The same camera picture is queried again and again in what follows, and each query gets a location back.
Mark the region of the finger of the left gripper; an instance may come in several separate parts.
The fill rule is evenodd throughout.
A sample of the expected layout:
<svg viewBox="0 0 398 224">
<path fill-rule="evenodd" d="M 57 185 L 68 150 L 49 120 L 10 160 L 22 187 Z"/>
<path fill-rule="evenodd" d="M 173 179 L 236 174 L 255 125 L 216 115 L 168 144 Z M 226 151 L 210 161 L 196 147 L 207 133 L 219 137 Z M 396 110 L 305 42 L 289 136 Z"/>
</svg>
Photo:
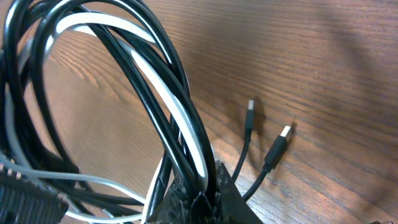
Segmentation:
<svg viewBox="0 0 398 224">
<path fill-rule="evenodd" d="M 1 224 L 55 224 L 67 210 L 57 195 L 1 164 Z"/>
</svg>

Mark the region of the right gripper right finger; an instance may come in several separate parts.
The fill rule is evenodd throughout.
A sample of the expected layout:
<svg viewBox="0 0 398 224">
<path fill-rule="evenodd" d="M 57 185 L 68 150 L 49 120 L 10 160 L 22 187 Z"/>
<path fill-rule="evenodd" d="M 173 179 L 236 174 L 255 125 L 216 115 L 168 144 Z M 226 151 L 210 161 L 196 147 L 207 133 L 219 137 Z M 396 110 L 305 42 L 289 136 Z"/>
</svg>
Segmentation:
<svg viewBox="0 0 398 224">
<path fill-rule="evenodd" d="M 221 161 L 216 161 L 216 174 L 215 223 L 262 224 L 262 221 L 243 200 L 226 166 Z"/>
</svg>

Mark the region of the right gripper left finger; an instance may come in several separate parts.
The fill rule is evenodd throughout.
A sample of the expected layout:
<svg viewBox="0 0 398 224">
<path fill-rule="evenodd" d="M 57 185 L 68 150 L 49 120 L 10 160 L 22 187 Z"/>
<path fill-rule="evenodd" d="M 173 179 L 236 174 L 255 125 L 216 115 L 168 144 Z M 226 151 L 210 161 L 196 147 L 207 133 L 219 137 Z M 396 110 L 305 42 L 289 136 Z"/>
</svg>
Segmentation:
<svg viewBox="0 0 398 224">
<path fill-rule="evenodd" d="M 162 202 L 146 223 L 197 224 L 198 217 L 193 212 L 194 200 L 199 194 L 191 196 L 187 193 L 180 176 L 174 178 Z"/>
</svg>

